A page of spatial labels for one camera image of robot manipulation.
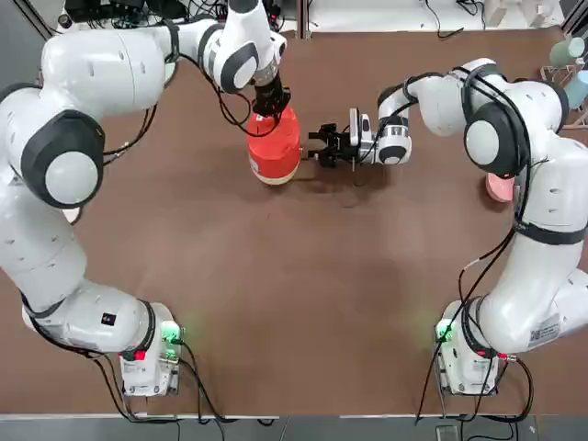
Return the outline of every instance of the brown table surface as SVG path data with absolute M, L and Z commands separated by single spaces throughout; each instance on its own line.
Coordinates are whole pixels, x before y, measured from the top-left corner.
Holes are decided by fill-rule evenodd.
M 309 130 L 343 127 L 349 107 L 374 119 L 379 92 L 411 74 L 487 56 L 511 79 L 537 76 L 560 38 L 557 29 L 468 32 L 446 42 L 431 33 L 316 35 L 289 42 L 282 75 L 309 145 Z M 235 112 L 243 108 L 230 100 Z M 106 121 L 107 145 L 130 139 L 140 120 Z M 432 135 L 417 110 L 411 134 L 403 166 L 352 176 L 345 166 L 307 162 L 289 185 L 264 187 L 249 170 L 243 135 L 182 63 L 151 131 L 108 168 L 75 227 L 87 275 L 170 307 L 223 413 L 415 413 L 432 329 L 458 297 L 458 271 L 502 239 L 511 213 L 483 195 L 483 173 L 460 136 Z M 96 367 L 26 330 L 4 275 L 0 287 L 0 413 L 115 412 Z M 524 355 L 534 413 L 588 413 L 587 336 Z M 517 370 L 483 412 L 521 409 L 526 384 Z M 193 382 L 182 383 L 178 398 L 150 400 L 150 413 L 194 413 Z M 472 406 L 450 400 L 453 412 Z M 440 412 L 434 381 L 424 410 Z

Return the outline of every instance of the green indicator light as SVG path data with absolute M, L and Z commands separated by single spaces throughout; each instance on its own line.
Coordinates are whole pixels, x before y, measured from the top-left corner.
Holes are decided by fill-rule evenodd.
M 443 339 L 444 342 L 451 341 L 451 331 L 452 331 L 453 325 L 451 325 L 451 327 L 449 327 L 450 323 L 451 323 L 451 321 L 449 319 L 443 319 L 442 321 L 440 321 L 437 324 L 436 332 L 437 332 L 437 338 L 439 340 L 443 339 L 443 336 L 445 336 L 445 338 Z
M 166 321 L 162 322 L 162 339 L 171 342 L 172 340 L 179 340 L 180 327 L 176 322 Z

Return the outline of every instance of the teal cylinder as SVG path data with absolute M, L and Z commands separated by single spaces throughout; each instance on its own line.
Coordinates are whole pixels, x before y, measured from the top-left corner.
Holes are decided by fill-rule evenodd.
M 588 96 L 588 71 L 579 71 L 564 87 L 570 108 L 578 108 Z
M 549 53 L 549 61 L 553 67 L 564 67 L 572 64 L 573 61 L 581 57 L 584 53 L 584 40 L 574 37 L 570 40 L 564 40 L 557 43 Z

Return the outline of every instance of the black cable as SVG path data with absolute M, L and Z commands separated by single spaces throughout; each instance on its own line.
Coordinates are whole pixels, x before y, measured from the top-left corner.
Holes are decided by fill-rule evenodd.
M 454 70 L 461 71 L 467 75 L 471 74 L 471 71 L 469 71 L 465 67 L 461 67 L 461 66 L 456 67 Z M 523 136 L 525 138 L 526 145 L 530 147 L 531 142 L 530 142 L 530 138 L 529 138 L 529 132 L 528 132 L 528 129 L 525 124 L 525 119 L 521 115 L 521 112 L 518 110 L 518 108 L 516 107 L 513 100 L 511 98 L 509 98 L 503 91 L 498 89 L 495 85 L 487 82 L 483 78 L 480 78 L 478 75 L 476 75 L 475 79 L 477 81 L 479 81 L 480 83 L 482 83 L 483 85 L 485 85 L 486 87 L 488 87 L 489 89 L 491 89 L 497 96 L 499 96 L 502 100 L 504 100 L 504 102 L 506 104 L 508 104 L 510 106 L 511 110 L 516 114 L 516 117 L 519 118 L 519 121 L 521 122 L 521 124 L 523 126 Z M 498 106 L 500 106 L 502 109 L 504 109 L 504 107 L 505 107 L 504 103 L 502 103 L 500 100 L 496 99 L 495 97 L 492 97 L 492 100 Z M 511 132 L 513 133 L 514 146 L 517 149 L 518 148 L 518 140 L 516 139 L 515 125 L 511 121 L 511 119 L 510 119 L 508 113 L 506 113 L 506 111 L 504 111 L 504 115 L 506 115 L 506 117 L 508 117 L 507 120 L 509 121 L 509 125 L 511 127 Z M 524 188 L 524 192 L 523 192 L 523 200 L 521 202 L 521 209 L 518 213 L 516 213 L 516 216 L 515 216 L 515 219 L 517 221 L 521 221 L 523 219 L 523 216 L 525 215 L 526 203 L 528 201 L 529 191 L 530 191 L 530 187 L 531 187 L 531 168 L 532 168 L 531 154 L 529 152 L 529 155 L 526 158 L 526 175 L 525 175 L 525 188 Z
M 456 30 L 449 31 L 447 34 L 441 34 L 441 20 L 439 20 L 439 16 L 435 12 L 435 10 L 429 5 L 429 0 L 424 0 L 424 5 L 433 13 L 435 16 L 435 20 L 437 23 L 437 38 L 440 40 L 449 40 L 451 37 L 455 37 L 458 33 L 460 33 L 464 28 L 459 28 Z
M 224 427 L 222 427 L 221 422 L 217 418 L 214 419 L 214 422 L 219 427 L 219 430 L 220 430 L 220 440 L 221 441 L 224 441 Z
M 482 281 L 482 279 L 484 278 L 484 276 L 486 276 L 486 273 L 490 270 L 490 268 L 492 268 L 492 266 L 494 265 L 494 263 L 502 255 L 502 253 L 504 252 L 504 250 L 506 249 L 506 247 L 508 246 L 508 244 L 513 239 L 513 236 L 514 235 L 515 235 L 515 229 L 513 228 L 513 229 L 511 229 L 506 234 L 506 236 L 500 242 L 500 244 L 497 247 L 494 248 L 494 249 L 497 250 L 497 253 L 492 258 L 492 260 L 490 261 L 490 263 L 484 267 L 484 269 L 482 270 L 482 272 L 480 273 L 480 275 L 478 276 L 478 278 L 476 279 L 476 281 L 474 282 L 474 284 L 471 286 L 471 288 L 469 289 L 468 295 L 464 298 L 464 302 L 469 300 L 469 298 L 471 297 L 471 295 L 474 292 L 474 290 L 478 287 L 478 285 L 480 284 L 480 282 Z M 456 320 L 456 318 L 459 316 L 459 314 L 461 313 L 461 310 L 463 310 L 464 304 L 465 303 L 461 303 L 459 305 L 458 310 L 455 312 L 455 314 L 451 318 L 451 320 L 449 322 L 449 325 L 447 326 L 445 332 L 439 337 L 439 341 L 438 341 L 438 343 L 437 343 L 437 345 L 435 347 L 435 351 L 433 353 L 433 356 L 431 357 L 431 363 L 429 364 L 429 368 L 428 368 L 427 373 L 426 373 L 426 378 L 424 380 L 424 385 L 423 385 L 423 393 L 421 395 L 421 402 L 419 404 L 419 410 L 418 410 L 418 412 L 416 414 L 416 418 L 415 418 L 414 424 L 418 424 L 418 422 L 421 420 L 421 413 L 423 411 L 423 406 L 424 406 L 424 396 L 426 395 L 426 387 L 428 386 L 429 379 L 431 378 L 431 372 L 433 371 L 433 365 L 435 364 L 435 360 L 437 358 L 437 353 L 439 352 L 439 349 L 441 348 L 441 344 L 443 344 L 446 335 L 451 330 L 451 325 Z
M 472 17 L 477 16 L 478 12 L 481 11 L 481 28 L 484 30 L 486 29 L 486 19 L 484 18 L 486 10 L 483 2 L 475 0 L 456 0 L 456 3 Z M 474 6 L 473 11 L 469 9 L 470 6 Z
M 257 419 L 257 422 L 260 423 L 263 427 L 270 427 L 274 425 L 276 420 L 268 420 L 267 422 L 261 419 Z
M 206 81 L 209 82 L 209 84 L 212 86 L 212 90 L 214 90 L 214 93 L 216 94 L 217 98 L 219 99 L 219 106 L 220 106 L 220 111 L 222 113 L 222 116 L 232 126 L 237 127 L 240 131 L 242 131 L 246 135 L 251 136 L 253 138 L 264 138 L 265 136 L 269 135 L 270 133 L 272 133 L 277 128 L 277 126 L 279 125 L 279 122 L 280 122 L 280 120 L 282 118 L 282 114 L 281 113 L 279 113 L 277 115 L 274 115 L 274 121 L 275 121 L 274 126 L 271 129 L 269 129 L 268 131 L 266 131 L 264 133 L 252 133 L 249 130 L 247 130 L 245 127 L 243 127 L 244 120 L 238 120 L 232 114 L 231 110 L 227 107 L 226 103 L 222 99 L 222 95 L 224 94 L 224 92 L 222 92 L 222 90 L 214 84 L 214 80 L 212 80 L 212 78 L 210 78 L 209 75 L 206 72 L 204 72 L 202 69 L 200 69 L 200 66 L 197 63 L 197 61 L 194 60 L 189 55 L 186 55 L 184 53 L 180 53 L 180 56 L 184 57 L 189 62 L 191 62 L 202 73 L 202 75 L 204 76 L 204 78 L 206 79 Z M 244 96 L 243 94 L 235 94 L 235 95 L 240 96 L 242 99 L 246 100 L 248 102 L 248 104 L 249 104 L 249 107 L 251 108 L 251 103 L 249 102 L 249 100 L 247 99 L 246 96 Z
M 192 361 L 192 366 L 190 366 L 189 363 L 187 363 L 185 360 L 183 360 L 181 358 L 180 358 L 180 363 L 183 364 L 184 366 L 187 366 L 190 369 L 190 371 L 192 372 L 192 375 L 194 376 L 194 378 L 196 379 L 196 382 L 198 384 L 198 388 L 202 391 L 202 394 L 204 395 L 204 399 L 206 400 L 206 403 L 210 407 L 210 410 L 212 411 L 212 414 L 214 415 L 215 419 L 219 420 L 221 423 L 226 423 L 226 424 L 227 423 L 235 423 L 236 421 L 239 421 L 237 419 L 225 418 L 224 416 L 219 414 L 219 412 L 214 407 L 214 404 L 212 404 L 212 400 L 210 399 L 210 396 L 207 393 L 206 389 L 204 388 L 204 384 L 202 383 L 202 380 L 200 379 L 200 375 L 198 374 L 198 365 L 196 364 L 196 358 L 194 357 L 194 353 L 192 352 L 192 349 L 190 348 L 190 346 L 186 342 L 181 342 L 181 345 L 187 350 L 188 354 L 190 355 L 190 360 Z
M 139 133 L 137 133 L 137 136 L 135 137 L 134 140 L 124 144 L 122 147 L 119 147 L 118 149 L 114 149 L 114 150 L 110 150 L 110 151 L 106 151 L 106 152 L 102 153 L 103 156 L 114 155 L 113 157 L 107 159 L 104 162 L 104 165 L 111 164 L 114 161 L 116 161 L 117 159 L 119 159 L 119 157 L 123 153 L 127 152 L 132 146 L 137 144 L 145 136 L 145 134 L 147 133 L 147 131 L 151 128 L 151 126 L 153 124 L 153 119 L 155 118 L 156 111 L 157 111 L 157 104 L 155 104 L 155 106 L 153 106 L 151 108 L 151 113 L 150 113 L 150 109 L 145 110 L 145 116 L 143 117 L 143 123 L 141 125 L 141 129 L 139 130 Z
M 476 405 L 474 406 L 474 413 L 473 413 L 473 415 L 470 416 L 470 417 L 457 418 L 462 423 L 469 423 L 471 421 L 474 421 L 476 419 L 476 417 L 478 416 L 478 410 L 480 409 L 480 405 L 481 405 L 481 397 L 483 396 L 484 391 L 486 389 L 486 386 L 488 385 L 488 378 L 490 377 L 490 373 L 492 372 L 492 362 L 493 361 L 494 361 L 494 359 L 491 358 L 490 359 L 490 365 L 488 366 L 488 372 L 486 372 L 486 378 L 484 379 L 484 382 L 481 383 L 480 395 L 478 395 L 478 399 L 476 400 Z
M 508 426 L 511 429 L 511 434 L 508 437 L 472 435 L 467 439 L 467 441 L 471 441 L 473 439 L 490 439 L 492 441 L 510 441 L 511 439 L 513 439 L 513 437 L 515 437 L 515 431 L 513 430 L 512 424 L 508 424 Z M 459 439 L 461 441 L 463 441 L 463 422 L 461 422 L 460 426 L 459 426 Z
M 527 367 L 523 360 L 517 358 L 516 363 L 518 363 L 518 365 L 525 371 L 526 380 L 528 384 L 528 395 L 526 398 L 525 408 L 519 415 L 514 417 L 483 415 L 484 418 L 488 420 L 498 421 L 499 423 L 520 423 L 523 420 L 525 420 L 527 416 L 531 413 L 531 408 L 533 407 L 533 399 L 535 398 L 535 385 L 533 384 L 533 376 L 531 375 L 530 369 Z
M 414 103 L 412 103 L 412 102 L 406 103 L 405 105 L 398 107 L 396 110 L 394 110 L 392 113 L 390 113 L 388 115 L 388 117 L 386 118 L 386 120 L 383 121 L 379 125 L 378 131 L 376 132 L 376 136 L 374 137 L 374 141 L 372 142 L 372 144 L 369 147 L 369 149 L 367 150 L 367 152 L 365 152 L 363 154 L 363 156 L 361 156 L 359 158 L 359 160 L 358 160 L 359 164 L 363 163 L 364 160 L 369 156 L 369 154 L 372 153 L 373 150 L 376 148 L 376 145 L 378 144 L 379 138 L 382 136 L 382 133 L 384 132 L 384 129 L 386 129 L 386 126 L 390 123 L 390 121 L 393 119 L 393 117 L 395 117 L 399 113 L 403 112 L 404 110 L 406 110 L 408 107 L 412 106 L 413 104 Z

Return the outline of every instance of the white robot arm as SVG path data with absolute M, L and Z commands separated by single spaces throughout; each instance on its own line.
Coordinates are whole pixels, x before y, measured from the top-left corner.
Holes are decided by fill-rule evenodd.
M 231 0 L 226 23 L 89 30 L 49 40 L 43 87 L 13 85 L 0 96 L 0 266 L 23 300 L 23 318 L 62 345 L 121 353 L 129 395 L 165 395 L 177 383 L 179 328 L 161 303 L 85 279 L 86 256 L 60 209 L 100 188 L 105 135 L 98 121 L 152 107 L 164 64 L 179 53 L 227 93 L 254 84 L 254 110 L 281 112 L 286 48 L 261 0 Z
M 516 184 L 528 191 L 517 197 L 513 245 L 494 289 L 467 301 L 461 312 L 461 301 L 451 303 L 437 325 L 445 337 L 443 385 L 451 393 L 478 395 L 484 383 L 493 390 L 497 356 L 534 349 L 588 322 L 588 275 L 577 268 L 588 222 L 588 149 L 557 134 L 568 113 L 561 89 L 530 80 L 508 83 L 492 60 L 480 59 L 385 90 L 374 155 L 393 157 L 385 152 L 394 148 L 401 157 L 410 147 L 407 106 L 415 103 L 430 131 L 464 132 L 475 165 L 517 175 Z

